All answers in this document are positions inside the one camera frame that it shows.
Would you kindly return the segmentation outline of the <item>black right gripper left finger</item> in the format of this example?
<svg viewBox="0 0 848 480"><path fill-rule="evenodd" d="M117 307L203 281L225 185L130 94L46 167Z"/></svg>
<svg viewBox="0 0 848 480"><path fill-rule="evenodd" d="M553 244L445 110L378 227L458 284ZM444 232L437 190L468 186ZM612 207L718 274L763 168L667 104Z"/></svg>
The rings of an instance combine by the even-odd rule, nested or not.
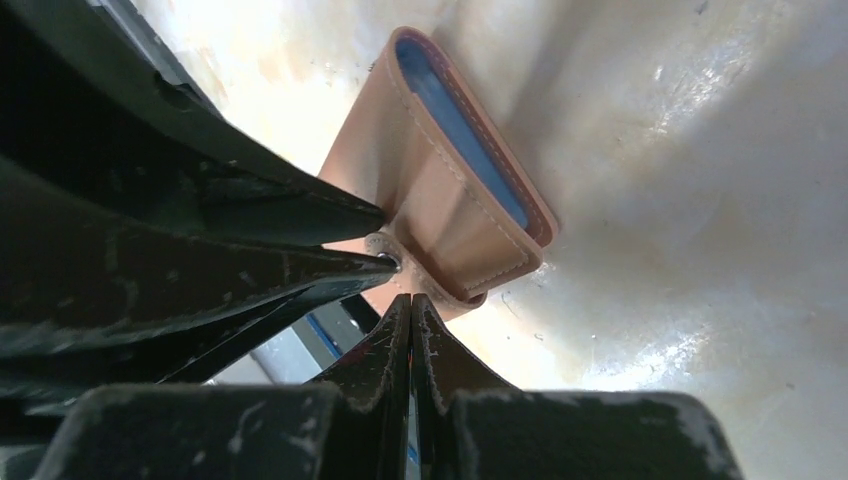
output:
<svg viewBox="0 0 848 480"><path fill-rule="evenodd" d="M411 298L302 385L100 387L65 418L39 479L401 479Z"/></svg>

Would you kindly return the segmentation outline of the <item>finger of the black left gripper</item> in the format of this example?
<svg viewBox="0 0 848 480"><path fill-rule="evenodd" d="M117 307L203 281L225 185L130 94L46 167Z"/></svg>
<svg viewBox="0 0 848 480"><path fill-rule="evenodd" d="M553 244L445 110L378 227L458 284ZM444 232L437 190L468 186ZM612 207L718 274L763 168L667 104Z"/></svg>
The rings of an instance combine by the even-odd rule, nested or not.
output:
<svg viewBox="0 0 848 480"><path fill-rule="evenodd" d="M314 246L366 236L377 206L228 123L176 57L102 1L1 5L1 153L87 201L181 232Z"/></svg>
<svg viewBox="0 0 848 480"><path fill-rule="evenodd" d="M393 270L360 254L162 230L3 161L1 381L203 381Z"/></svg>

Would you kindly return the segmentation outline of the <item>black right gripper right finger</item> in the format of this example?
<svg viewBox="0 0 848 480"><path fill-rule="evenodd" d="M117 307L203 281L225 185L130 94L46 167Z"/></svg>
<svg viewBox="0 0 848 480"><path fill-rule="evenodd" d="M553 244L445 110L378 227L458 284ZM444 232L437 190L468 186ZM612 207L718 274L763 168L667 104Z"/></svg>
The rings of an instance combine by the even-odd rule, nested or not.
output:
<svg viewBox="0 0 848 480"><path fill-rule="evenodd" d="M692 396L529 391L485 365L430 299L411 305L426 479L738 479L724 432Z"/></svg>

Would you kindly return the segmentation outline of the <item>brown leather card holder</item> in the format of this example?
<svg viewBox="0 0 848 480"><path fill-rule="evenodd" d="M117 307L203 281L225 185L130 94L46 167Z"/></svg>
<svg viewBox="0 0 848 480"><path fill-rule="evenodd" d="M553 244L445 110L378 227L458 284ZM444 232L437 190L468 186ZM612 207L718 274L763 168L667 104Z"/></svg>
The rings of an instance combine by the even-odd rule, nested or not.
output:
<svg viewBox="0 0 848 480"><path fill-rule="evenodd" d="M557 223L446 53L394 30L319 176L377 207L384 225L342 250L383 255L398 272L364 297L377 312L426 294L450 320L537 270Z"/></svg>

